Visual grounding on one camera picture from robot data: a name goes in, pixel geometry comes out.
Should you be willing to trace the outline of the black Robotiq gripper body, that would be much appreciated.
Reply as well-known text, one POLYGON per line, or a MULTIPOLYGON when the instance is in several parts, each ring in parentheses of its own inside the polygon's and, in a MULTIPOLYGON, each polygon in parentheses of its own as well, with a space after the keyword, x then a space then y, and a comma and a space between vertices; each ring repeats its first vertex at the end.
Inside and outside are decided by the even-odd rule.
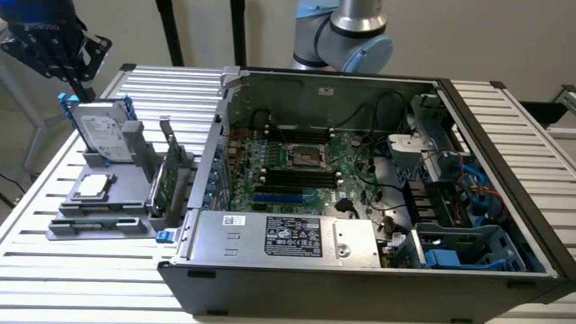
POLYGON ((8 23, 7 38, 2 41, 22 41, 43 51, 62 66, 71 66, 80 48, 87 26, 79 18, 43 22, 8 23))

